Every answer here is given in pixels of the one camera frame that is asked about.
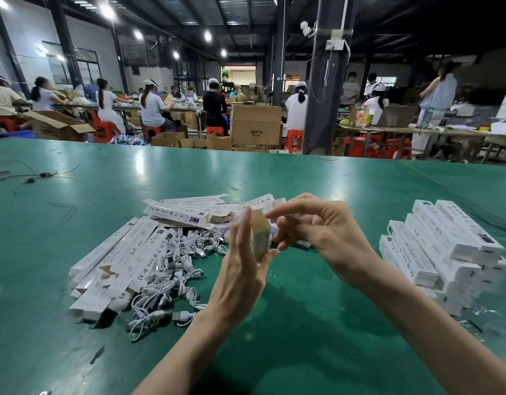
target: woman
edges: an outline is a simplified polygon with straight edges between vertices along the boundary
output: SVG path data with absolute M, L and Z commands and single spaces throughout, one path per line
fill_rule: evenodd
M 288 129 L 304 129 L 306 107 L 308 106 L 306 92 L 308 92 L 306 82 L 300 81 L 295 86 L 295 94 L 291 95 L 286 101 L 286 108 L 288 108 L 286 127 Z
M 234 87 L 233 91 L 229 93 L 229 98 L 231 97 L 239 97 L 243 94 L 242 87 L 236 86 Z
M 105 79 L 98 78 L 97 86 L 99 90 L 96 93 L 97 104 L 99 105 L 99 112 L 97 115 L 103 122 L 112 122 L 116 125 L 121 134 L 126 134 L 125 123 L 121 115 L 112 109 L 114 101 L 119 103 L 130 102 L 129 100 L 119 98 L 113 92 L 106 90 L 108 82 Z
M 368 113 L 374 115 L 372 119 L 372 124 L 374 126 L 377 126 L 379 123 L 379 118 L 381 118 L 383 109 L 390 105 L 388 98 L 385 98 L 385 92 L 386 87 L 384 85 L 381 83 L 376 84 L 372 90 L 371 98 L 366 100 L 363 104 L 363 108 L 368 108 Z
M 421 112 L 417 122 L 418 126 L 438 126 L 445 116 L 445 111 L 452 105 L 456 96 L 456 87 L 458 86 L 458 82 L 451 73 L 454 68 L 454 62 L 442 66 L 438 70 L 438 77 L 421 92 Z M 429 134 L 414 136 L 412 138 L 412 148 L 419 151 L 413 149 L 412 153 L 414 155 L 422 154 L 427 147 L 429 138 Z
M 215 78 L 207 82 L 209 91 L 203 95 L 203 110 L 207 112 L 205 123 L 207 126 L 223 127 L 223 135 L 229 136 L 229 126 L 223 114 L 227 112 L 225 97 L 220 92 L 220 84 Z
M 163 100 L 156 94 L 157 86 L 151 80 L 146 79 L 143 84 L 145 89 L 143 94 L 139 96 L 143 125 L 161 127 L 164 132 L 177 132 L 176 124 L 162 116 L 164 111 L 170 111 L 174 108 L 174 102 L 165 105 Z
M 53 92 L 53 86 L 50 81 L 39 76 L 35 79 L 35 87 L 32 88 L 32 109 L 34 111 L 53 111 L 55 104 L 68 105 L 70 101 L 62 100 Z
M 11 82 L 7 81 L 3 76 L 0 76 L 0 117 L 13 120 L 21 130 L 30 128 L 32 125 L 31 122 L 24 123 L 24 119 L 19 117 L 13 106 L 13 103 L 16 102 L 21 102 L 26 105 L 28 101 L 10 89 L 10 85 Z
M 188 103 L 195 103 L 198 101 L 198 96 L 196 95 L 196 91 L 193 86 L 188 86 L 187 91 L 183 93 L 185 101 Z
M 174 98 L 181 98 L 181 99 L 185 99 L 183 96 L 182 96 L 182 93 L 180 93 L 180 91 L 178 90 L 178 86 L 173 84 L 171 87 L 170 87 L 170 94 L 172 94 L 172 96 Z

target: ceiling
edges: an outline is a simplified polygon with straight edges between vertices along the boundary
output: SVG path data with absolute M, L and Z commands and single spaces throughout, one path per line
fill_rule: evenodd
M 313 40 L 299 29 L 315 21 L 319 0 L 289 0 L 287 59 L 309 59 Z M 45 0 L 34 0 L 37 4 Z M 111 27 L 97 8 L 106 0 L 66 0 L 65 12 Z M 228 51 L 229 62 L 262 59 L 276 26 L 274 0 L 108 0 L 116 30 L 171 37 L 175 44 L 206 58 Z M 503 0 L 359 0 L 352 60 L 373 53 L 375 59 L 408 61 L 414 55 L 481 54 L 506 47 Z M 203 39 L 209 29 L 211 44 Z

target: green table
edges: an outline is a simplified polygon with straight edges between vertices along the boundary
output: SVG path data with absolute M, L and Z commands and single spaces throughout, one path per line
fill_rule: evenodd
M 0 182 L 0 394 L 126 395 L 184 329 L 159 328 L 132 344 L 125 316 L 93 329 L 67 314 L 68 269 L 133 216 L 143 199 L 265 193 L 344 199 L 375 248 L 390 219 L 415 199 L 467 197 L 506 212 L 506 167 L 0 139 L 13 174 L 66 172 L 72 179 Z M 52 203 L 72 205 L 54 206 Z M 504 246 L 506 234 L 485 227 Z M 207 300 L 221 257 L 197 261 Z M 313 251 L 273 263 L 262 298 L 204 377 L 212 393 L 439 394 L 441 387 L 370 302 L 341 283 Z M 467 328 L 506 360 L 506 283 L 483 295 L 489 310 Z

